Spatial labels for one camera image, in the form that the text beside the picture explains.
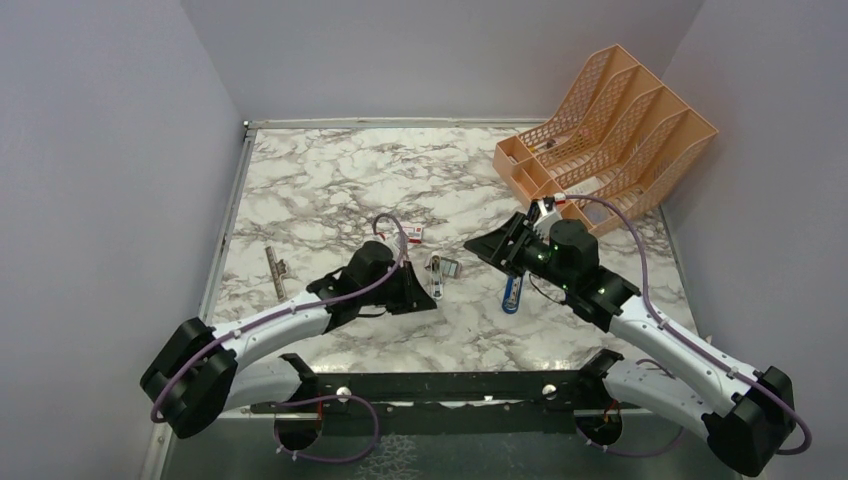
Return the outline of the staple box tray with staples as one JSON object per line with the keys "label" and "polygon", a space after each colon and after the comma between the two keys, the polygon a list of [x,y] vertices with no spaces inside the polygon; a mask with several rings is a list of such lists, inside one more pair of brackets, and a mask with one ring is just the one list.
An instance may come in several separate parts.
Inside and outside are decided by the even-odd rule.
{"label": "staple box tray with staples", "polygon": [[461,264],[457,260],[442,258],[439,262],[439,269],[444,277],[458,278],[461,273]]}

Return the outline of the red white staple box sleeve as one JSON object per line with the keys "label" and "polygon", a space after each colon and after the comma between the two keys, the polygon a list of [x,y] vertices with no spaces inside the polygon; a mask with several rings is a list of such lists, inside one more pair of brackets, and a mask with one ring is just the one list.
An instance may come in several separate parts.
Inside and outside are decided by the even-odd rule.
{"label": "red white staple box sleeve", "polygon": [[421,244],[423,242],[424,228],[421,225],[403,225],[402,228],[408,243]]}

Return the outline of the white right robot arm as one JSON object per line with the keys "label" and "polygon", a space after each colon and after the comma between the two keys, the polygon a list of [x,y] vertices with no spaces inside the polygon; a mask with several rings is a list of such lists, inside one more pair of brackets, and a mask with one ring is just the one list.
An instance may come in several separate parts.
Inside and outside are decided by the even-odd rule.
{"label": "white right robot arm", "polygon": [[561,288],[580,319],[662,367],[650,371],[615,352],[598,354],[576,383],[585,404],[614,399],[645,408],[697,435],[748,477],[759,475],[799,426],[785,373],[739,361],[660,313],[636,285],[601,265],[597,238],[581,221],[558,220],[542,237],[516,213],[464,247],[510,277],[531,273]]}

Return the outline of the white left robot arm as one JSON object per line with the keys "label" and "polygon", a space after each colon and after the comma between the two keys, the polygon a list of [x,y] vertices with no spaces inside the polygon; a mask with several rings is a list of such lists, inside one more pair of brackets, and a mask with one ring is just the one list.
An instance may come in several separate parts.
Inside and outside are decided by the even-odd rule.
{"label": "white left robot arm", "polygon": [[153,403],[152,420],[168,424],[180,439],[200,433],[227,410],[274,395],[288,409],[302,410],[315,387],[303,364],[281,359],[262,366],[260,360],[346,325],[365,307],[403,315],[436,306],[410,261],[368,241],[347,265],[278,306],[218,326],[199,318],[182,322],[142,374],[140,387]]}

